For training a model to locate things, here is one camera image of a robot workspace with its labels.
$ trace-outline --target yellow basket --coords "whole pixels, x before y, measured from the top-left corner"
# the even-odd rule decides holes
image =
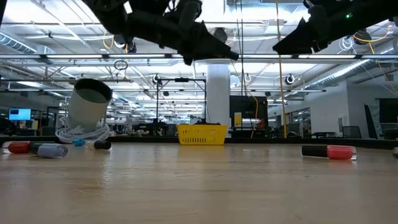
[[[227,125],[178,124],[178,140],[182,145],[223,145]]]

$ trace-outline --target white column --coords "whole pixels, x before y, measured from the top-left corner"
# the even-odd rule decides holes
[[[206,80],[206,121],[229,126],[229,93],[231,89],[228,65],[208,65]]]

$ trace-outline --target table surface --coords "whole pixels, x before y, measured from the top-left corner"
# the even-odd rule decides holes
[[[397,223],[398,162],[303,158],[299,145],[114,144],[0,156],[1,223]]]

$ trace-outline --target coiled cable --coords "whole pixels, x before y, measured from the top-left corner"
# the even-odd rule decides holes
[[[75,139],[106,140],[109,137],[109,126],[104,124],[90,133],[85,133],[80,126],[74,129],[61,128],[55,132],[55,135],[64,143],[72,143]]]

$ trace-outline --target blue screen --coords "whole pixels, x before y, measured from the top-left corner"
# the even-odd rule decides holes
[[[10,121],[28,121],[30,120],[30,109],[10,109]]]

